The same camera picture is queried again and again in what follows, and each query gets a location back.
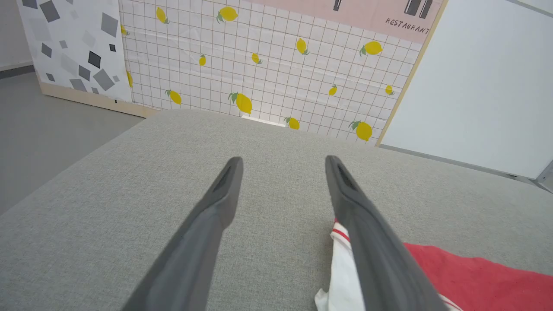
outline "gray floor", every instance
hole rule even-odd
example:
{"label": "gray floor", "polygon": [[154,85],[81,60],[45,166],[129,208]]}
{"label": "gray floor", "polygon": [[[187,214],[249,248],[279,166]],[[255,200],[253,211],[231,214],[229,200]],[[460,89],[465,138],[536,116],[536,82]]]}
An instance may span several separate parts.
{"label": "gray floor", "polygon": [[0,215],[142,118],[42,95],[34,72],[0,80]]}

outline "geometric pattern wallpaper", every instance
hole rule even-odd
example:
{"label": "geometric pattern wallpaper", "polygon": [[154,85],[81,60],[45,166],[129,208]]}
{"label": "geometric pattern wallpaper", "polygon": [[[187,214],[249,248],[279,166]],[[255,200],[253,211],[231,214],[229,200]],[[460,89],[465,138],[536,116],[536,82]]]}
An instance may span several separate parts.
{"label": "geometric pattern wallpaper", "polygon": [[[137,105],[247,115],[370,146],[422,47],[243,0],[120,0],[120,6]],[[405,12],[426,17],[414,10]]]}
{"label": "geometric pattern wallpaper", "polygon": [[18,0],[18,4],[42,82],[132,101],[117,1]]}

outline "red cloth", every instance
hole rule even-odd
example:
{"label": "red cloth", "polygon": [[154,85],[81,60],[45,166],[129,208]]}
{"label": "red cloth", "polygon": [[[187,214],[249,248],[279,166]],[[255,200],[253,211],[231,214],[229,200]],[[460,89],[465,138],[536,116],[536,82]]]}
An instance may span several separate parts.
{"label": "red cloth", "polygon": [[553,277],[405,244],[436,290],[469,310],[553,310]]}

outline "white board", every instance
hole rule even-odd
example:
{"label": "white board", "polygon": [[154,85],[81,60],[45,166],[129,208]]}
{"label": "white board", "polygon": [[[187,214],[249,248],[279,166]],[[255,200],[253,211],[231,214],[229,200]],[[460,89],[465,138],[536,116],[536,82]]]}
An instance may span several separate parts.
{"label": "white board", "polygon": [[383,144],[528,178],[553,159],[553,18],[450,0]]}

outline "wooden board edge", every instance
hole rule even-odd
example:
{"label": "wooden board edge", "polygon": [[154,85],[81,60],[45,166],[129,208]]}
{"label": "wooden board edge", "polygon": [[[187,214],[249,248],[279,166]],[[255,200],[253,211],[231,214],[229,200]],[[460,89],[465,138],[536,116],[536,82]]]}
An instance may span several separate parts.
{"label": "wooden board edge", "polygon": [[442,14],[444,13],[444,10],[446,9],[448,0],[444,0],[442,2],[442,5],[440,6],[440,9],[438,10],[438,14],[436,15],[436,19],[434,20],[434,24],[432,25],[432,28],[430,29],[430,32],[428,33],[428,37],[424,41],[424,44],[422,45],[422,48],[419,53],[419,57],[415,60],[415,64],[413,65],[413,69],[411,70],[411,73],[407,77],[407,80],[405,82],[405,86],[401,90],[401,94],[398,97],[398,100],[395,102],[395,106],[392,109],[392,112],[390,113],[390,117],[386,121],[386,124],[384,125],[384,128],[382,129],[382,133],[380,133],[380,137],[378,137],[376,147],[380,146],[380,143],[382,142],[382,138],[384,138],[384,135],[386,134],[386,131],[388,130],[388,127],[390,126],[390,123],[392,122],[392,119],[395,116],[395,112],[398,110],[399,104],[403,100],[403,97],[405,96],[405,93],[407,92],[407,89],[409,88],[409,85],[411,84],[411,80],[413,79],[413,76],[416,73],[417,68],[419,67],[420,61],[422,57],[424,56],[424,53],[426,52],[426,48],[428,47],[428,44],[430,43],[430,40],[432,40],[432,36],[434,35],[434,31],[436,31],[436,28],[440,22],[440,19],[442,18]]}
{"label": "wooden board edge", "polygon": [[144,107],[144,106],[136,105],[136,104],[121,101],[121,100],[118,100],[117,102],[115,102],[114,99],[111,99],[105,95],[82,92],[82,91],[70,89],[69,87],[63,87],[59,85],[53,85],[50,83],[44,83],[40,81],[40,77],[38,77],[38,74],[37,74],[37,78],[38,78],[38,83],[40,85],[40,90],[44,95],[58,97],[64,100],[70,100],[78,103],[84,103],[86,105],[104,108],[108,110],[123,112],[128,115],[133,115],[133,116],[138,116],[143,118],[150,117],[160,111],[160,110],[155,110],[153,108]]}

